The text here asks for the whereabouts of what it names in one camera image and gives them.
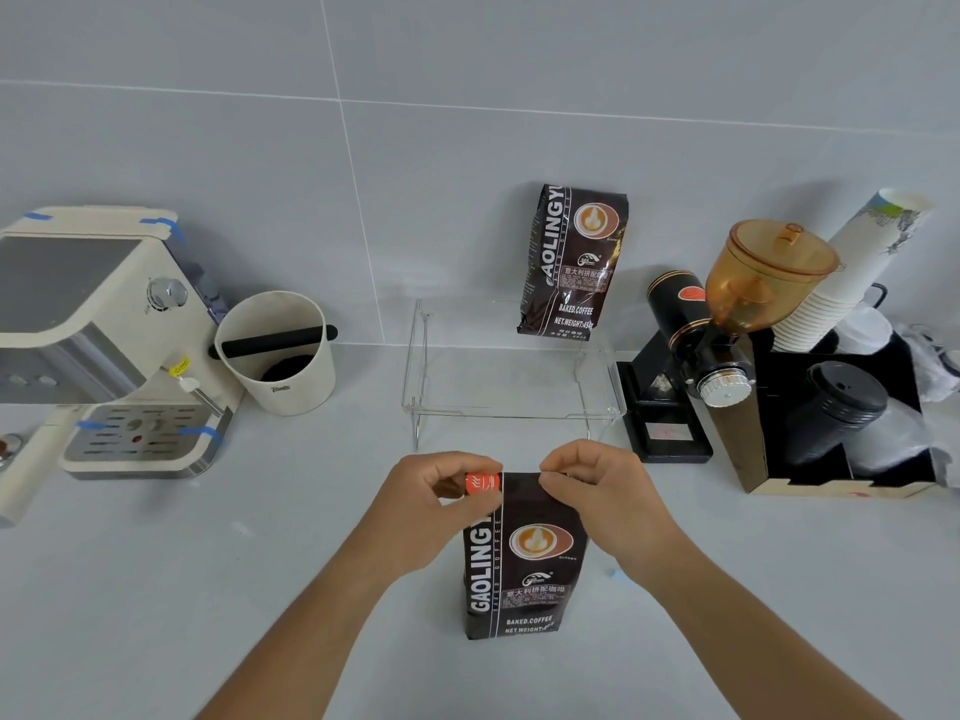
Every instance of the black coffee grinder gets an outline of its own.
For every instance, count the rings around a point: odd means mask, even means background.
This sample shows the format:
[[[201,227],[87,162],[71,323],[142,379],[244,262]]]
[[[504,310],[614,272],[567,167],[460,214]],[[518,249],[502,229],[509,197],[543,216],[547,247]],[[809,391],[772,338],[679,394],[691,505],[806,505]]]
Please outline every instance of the black coffee grinder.
[[[834,249],[800,225],[745,219],[730,229],[705,289],[689,270],[654,279],[647,302],[658,330],[635,359],[617,364],[640,459],[711,459],[690,398],[715,408],[747,399],[757,382],[737,340],[785,319],[837,265]]]

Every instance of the white label on grinder base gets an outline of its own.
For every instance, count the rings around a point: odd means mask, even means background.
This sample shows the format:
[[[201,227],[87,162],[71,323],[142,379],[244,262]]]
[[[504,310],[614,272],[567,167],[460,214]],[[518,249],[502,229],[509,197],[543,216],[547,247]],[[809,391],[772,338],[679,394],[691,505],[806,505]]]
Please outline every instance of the white label on grinder base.
[[[690,427],[686,424],[669,424],[662,421],[644,422],[651,440],[675,440],[693,442]]]

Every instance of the drip tray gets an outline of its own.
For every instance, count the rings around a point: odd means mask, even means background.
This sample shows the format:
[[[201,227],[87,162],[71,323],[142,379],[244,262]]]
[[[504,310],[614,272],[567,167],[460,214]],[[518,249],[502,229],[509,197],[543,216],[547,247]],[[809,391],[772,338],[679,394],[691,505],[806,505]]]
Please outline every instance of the drip tray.
[[[210,410],[200,404],[104,404],[67,445],[72,463],[158,462],[186,457],[197,446]]]

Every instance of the white espresso machine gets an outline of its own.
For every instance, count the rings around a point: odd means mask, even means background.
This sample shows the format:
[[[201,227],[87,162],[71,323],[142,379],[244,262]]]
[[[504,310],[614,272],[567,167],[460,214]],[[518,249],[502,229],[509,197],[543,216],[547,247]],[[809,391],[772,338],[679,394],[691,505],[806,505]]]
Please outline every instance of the white espresso machine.
[[[244,394],[208,355],[226,312],[174,212],[46,207],[5,229],[0,403],[54,408],[0,471],[0,526],[57,464],[78,479],[206,470]]]

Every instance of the stack of paper cups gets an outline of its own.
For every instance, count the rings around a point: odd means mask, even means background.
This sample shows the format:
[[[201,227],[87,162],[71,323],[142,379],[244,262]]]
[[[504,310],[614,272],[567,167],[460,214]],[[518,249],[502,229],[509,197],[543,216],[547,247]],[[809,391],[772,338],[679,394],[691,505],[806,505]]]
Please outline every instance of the stack of paper cups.
[[[933,207],[919,194],[896,189],[874,194],[830,240],[840,266],[774,326],[774,351],[806,353],[820,343],[863,300]]]

